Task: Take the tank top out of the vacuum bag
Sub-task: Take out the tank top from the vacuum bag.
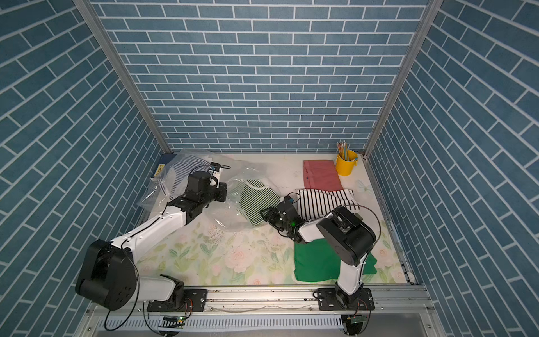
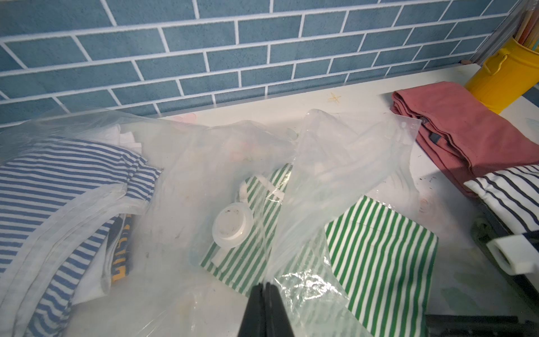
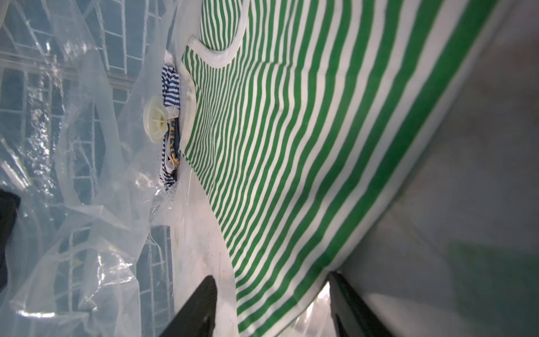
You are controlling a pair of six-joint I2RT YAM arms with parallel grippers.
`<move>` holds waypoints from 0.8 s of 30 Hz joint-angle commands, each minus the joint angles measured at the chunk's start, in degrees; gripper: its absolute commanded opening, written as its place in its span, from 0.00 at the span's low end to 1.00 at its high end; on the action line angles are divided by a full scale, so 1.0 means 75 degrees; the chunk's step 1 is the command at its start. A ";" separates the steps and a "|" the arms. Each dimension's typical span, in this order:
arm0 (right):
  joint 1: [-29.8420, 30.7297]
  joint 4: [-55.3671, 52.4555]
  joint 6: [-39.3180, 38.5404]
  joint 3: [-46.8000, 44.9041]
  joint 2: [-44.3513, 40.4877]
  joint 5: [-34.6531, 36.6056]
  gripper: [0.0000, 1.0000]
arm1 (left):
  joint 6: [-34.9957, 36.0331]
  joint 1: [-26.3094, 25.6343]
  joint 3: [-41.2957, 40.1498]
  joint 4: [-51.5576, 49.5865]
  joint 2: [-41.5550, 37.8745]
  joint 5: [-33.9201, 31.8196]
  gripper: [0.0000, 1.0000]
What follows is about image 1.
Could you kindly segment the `striped black white garment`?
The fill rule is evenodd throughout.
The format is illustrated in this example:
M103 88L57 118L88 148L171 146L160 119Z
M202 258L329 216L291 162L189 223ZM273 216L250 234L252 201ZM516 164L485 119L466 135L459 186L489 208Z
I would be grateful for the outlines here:
M325 191L317 189L300 189L299 202L296 209L304 220L315 220L324 217L338 206L344 206L352 213L358 213L360 206L350 189Z

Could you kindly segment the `clear vacuum bag with valve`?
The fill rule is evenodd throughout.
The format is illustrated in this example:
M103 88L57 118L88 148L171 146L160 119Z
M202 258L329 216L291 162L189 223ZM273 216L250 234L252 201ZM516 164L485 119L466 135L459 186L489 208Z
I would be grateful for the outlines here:
M265 225L261 211L282 201L282 194L262 164L231 160L221 174L227 184L223 203L212 202L205 216L220 229L239 232Z

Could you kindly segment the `red garment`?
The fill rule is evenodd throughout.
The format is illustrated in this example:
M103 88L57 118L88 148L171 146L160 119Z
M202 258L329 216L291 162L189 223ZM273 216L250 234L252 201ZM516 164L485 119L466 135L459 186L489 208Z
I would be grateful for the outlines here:
M335 164L331 160L305 160L303 181L306 189L330 192L343 189Z

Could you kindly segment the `bright green garment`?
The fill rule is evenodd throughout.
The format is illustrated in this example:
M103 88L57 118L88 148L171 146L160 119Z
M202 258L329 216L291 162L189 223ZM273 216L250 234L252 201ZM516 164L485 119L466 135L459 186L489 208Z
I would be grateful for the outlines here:
M341 259L324 239L294 244L294 276L299 282L321 283L337 280Z

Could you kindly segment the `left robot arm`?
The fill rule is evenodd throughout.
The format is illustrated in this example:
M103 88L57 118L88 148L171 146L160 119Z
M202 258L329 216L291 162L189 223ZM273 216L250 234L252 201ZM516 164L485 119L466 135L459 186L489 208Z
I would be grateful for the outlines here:
M226 183L215 162L193 169L185 192L161 213L113 240L96 240L86 250L75 291L111 310L127 303L147 302L153 311L185 309L185 285L172 276L141 277L138 261L170 234L190 224L212 202L224 202Z

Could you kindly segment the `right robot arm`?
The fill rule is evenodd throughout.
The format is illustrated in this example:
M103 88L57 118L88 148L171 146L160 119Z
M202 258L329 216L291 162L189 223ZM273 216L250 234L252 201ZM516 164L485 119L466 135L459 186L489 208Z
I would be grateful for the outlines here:
M295 243L326 240L341 260L335 286L337 294L343 300L352 300L364 287L364 264L380 237L352 211L353 208L367 207L356 203L341 204L321 218L307 221L300 217L293 198L285 197L279 204L260 210L259 214L279 234Z

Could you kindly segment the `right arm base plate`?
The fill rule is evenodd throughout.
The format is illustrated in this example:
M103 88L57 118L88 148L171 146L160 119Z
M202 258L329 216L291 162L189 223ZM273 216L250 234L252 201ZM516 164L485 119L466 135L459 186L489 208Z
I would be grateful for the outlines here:
M369 311L376 308L371 290L364 287L360 287L352 295L345 293L338 286L318 288L313 292L313 296L317 299L320 311Z

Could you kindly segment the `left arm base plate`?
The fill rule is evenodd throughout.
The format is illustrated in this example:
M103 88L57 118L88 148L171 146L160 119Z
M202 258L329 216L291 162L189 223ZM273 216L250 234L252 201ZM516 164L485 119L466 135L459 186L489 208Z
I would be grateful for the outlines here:
M150 313L175 313L203 312L208 296L207 289L184 289L176 290L171 298L165 301L153 300L147 305Z

